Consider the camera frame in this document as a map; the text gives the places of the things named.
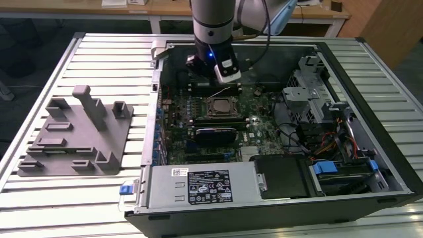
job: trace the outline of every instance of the blue release tab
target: blue release tab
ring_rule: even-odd
[[[327,173],[336,173],[338,172],[335,163],[332,161],[318,162],[312,166],[312,169],[315,170],[316,174],[327,174]]]
[[[378,166],[378,164],[376,164],[376,161],[370,160],[370,161],[368,161],[368,165],[370,165],[372,171],[376,172],[378,169],[379,169],[379,166]]]
[[[133,194],[133,185],[121,185],[119,190],[120,195],[132,195]]]

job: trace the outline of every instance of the cpu socket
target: cpu socket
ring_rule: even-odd
[[[209,118],[237,118],[236,99],[233,97],[215,97],[205,100],[207,116]]]

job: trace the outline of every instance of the metal workbench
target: metal workbench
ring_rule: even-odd
[[[119,186],[140,175],[149,85],[152,77],[159,75],[151,67],[151,47],[165,40],[185,41],[192,40],[192,36],[76,34],[0,162],[1,237],[144,237],[125,221],[124,208],[117,207]],[[324,41],[328,44],[394,141],[423,177],[423,107],[368,45],[351,38],[272,37],[272,41],[277,42],[292,40]],[[121,170],[115,176],[21,178],[16,175],[16,165],[45,121],[45,104],[52,97],[64,97],[69,104],[77,104],[77,99],[71,96],[72,87],[77,84],[88,84],[91,95],[101,98],[104,104],[125,101],[135,106]],[[334,88],[343,98],[336,85]],[[135,195],[125,198],[125,205],[133,203]],[[382,210],[350,223],[201,237],[423,237],[422,221],[423,204],[418,201],[404,207]]]

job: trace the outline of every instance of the power supply label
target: power supply label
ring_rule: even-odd
[[[229,170],[188,172],[188,202],[232,202]]]

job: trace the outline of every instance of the desk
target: desk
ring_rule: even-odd
[[[153,34],[160,34],[161,20],[192,20],[188,0],[149,0],[147,5],[127,8],[101,8],[101,0],[0,0],[0,17],[100,19],[100,20],[149,20]],[[330,25],[326,37],[336,37],[348,12],[328,9],[330,0],[323,7],[308,6],[293,11],[289,23]]]

